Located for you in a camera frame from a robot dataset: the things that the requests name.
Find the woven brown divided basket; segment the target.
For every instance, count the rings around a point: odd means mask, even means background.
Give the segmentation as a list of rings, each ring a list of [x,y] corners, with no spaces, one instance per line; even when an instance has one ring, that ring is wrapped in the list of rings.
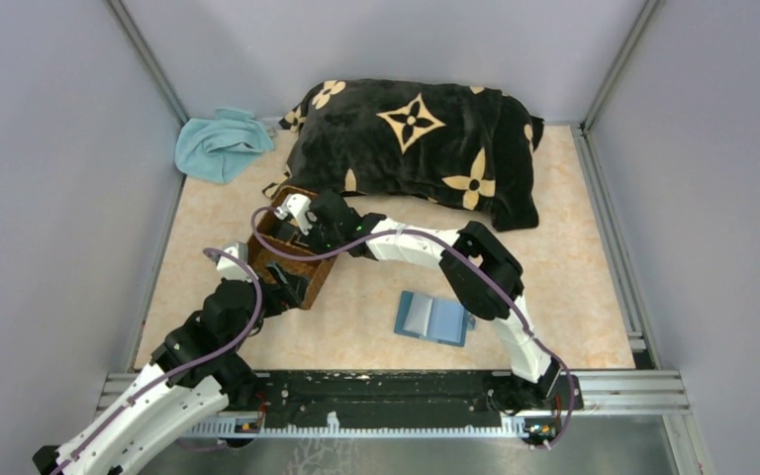
[[[311,256],[307,238],[300,232],[295,219],[278,219],[267,212],[256,222],[263,241],[284,253]],[[262,317],[269,318],[289,310],[309,310],[333,269],[335,259],[312,262],[288,259],[262,245],[251,236],[247,242],[247,262],[261,280],[263,292]]]

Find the teal leather card holder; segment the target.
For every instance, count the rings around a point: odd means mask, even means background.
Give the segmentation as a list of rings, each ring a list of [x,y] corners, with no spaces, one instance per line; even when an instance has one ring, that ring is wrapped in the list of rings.
[[[463,347],[476,329],[475,317],[456,301],[403,291],[394,333],[438,344]]]

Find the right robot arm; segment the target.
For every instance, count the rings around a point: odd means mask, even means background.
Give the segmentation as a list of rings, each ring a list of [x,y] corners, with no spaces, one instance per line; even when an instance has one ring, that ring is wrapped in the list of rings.
[[[471,221],[458,230],[420,228],[381,214],[360,215],[330,191],[312,199],[296,221],[320,258],[347,252],[441,272],[456,300],[491,323],[509,357],[522,402],[544,407],[563,380],[568,387],[563,407],[576,409],[571,370],[533,329],[521,264],[483,224]]]

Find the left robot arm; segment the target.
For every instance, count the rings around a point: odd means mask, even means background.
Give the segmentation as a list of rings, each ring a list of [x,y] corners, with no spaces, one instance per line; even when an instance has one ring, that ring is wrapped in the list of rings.
[[[269,281],[222,279],[169,333],[125,392],[90,427],[33,456],[42,474],[135,474],[185,431],[224,409],[260,412],[254,371],[238,355],[265,318],[299,308],[309,280],[266,264]]]

